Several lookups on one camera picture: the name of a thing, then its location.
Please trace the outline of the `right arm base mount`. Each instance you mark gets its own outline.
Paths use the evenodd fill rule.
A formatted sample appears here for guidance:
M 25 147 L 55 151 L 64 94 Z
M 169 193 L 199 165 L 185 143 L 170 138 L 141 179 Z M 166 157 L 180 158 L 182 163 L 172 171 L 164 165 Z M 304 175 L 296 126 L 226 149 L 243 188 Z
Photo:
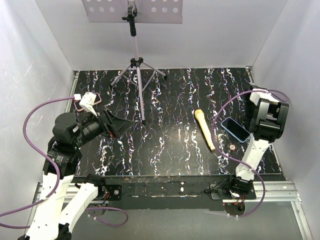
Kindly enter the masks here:
M 257 198 L 254 190 L 250 190 L 249 193 L 236 193 L 234 190 L 229 189 L 229 185 L 226 182 L 218 182 L 210 184 L 209 187 L 203 190 L 204 194 L 211 197 L 212 200 L 255 200 Z

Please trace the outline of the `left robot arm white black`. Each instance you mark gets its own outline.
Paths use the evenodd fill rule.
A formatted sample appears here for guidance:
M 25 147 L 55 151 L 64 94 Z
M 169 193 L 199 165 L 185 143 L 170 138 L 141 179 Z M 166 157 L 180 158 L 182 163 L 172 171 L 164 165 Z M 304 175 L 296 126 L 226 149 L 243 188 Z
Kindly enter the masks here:
M 73 112 L 62 113 L 55 119 L 53 138 L 47 151 L 50 159 L 43 166 L 42 202 L 36 208 L 27 232 L 20 236 L 21 240 L 69 240 L 91 201 L 114 199 L 114 186 L 107 184 L 100 175 L 89 174 L 64 206 L 69 185 L 82 158 L 80 148 L 100 135 L 119 138 L 132 125 L 132 120 L 117 117 L 108 109 L 97 114 L 87 112 L 82 120 L 78 120 Z

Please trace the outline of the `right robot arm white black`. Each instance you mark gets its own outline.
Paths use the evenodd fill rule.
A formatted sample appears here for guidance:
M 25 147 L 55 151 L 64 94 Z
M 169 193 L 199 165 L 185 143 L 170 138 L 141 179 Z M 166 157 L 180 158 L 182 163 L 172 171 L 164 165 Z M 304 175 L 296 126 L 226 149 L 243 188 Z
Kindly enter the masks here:
M 232 199 L 251 192 L 254 171 L 266 150 L 283 135 L 289 113 L 288 102 L 273 96 L 270 90 L 256 85 L 252 85 L 249 90 L 250 93 L 244 95 L 244 126 L 250 133 L 250 139 L 242 163 L 238 164 L 230 184 L 226 186 L 227 195 Z

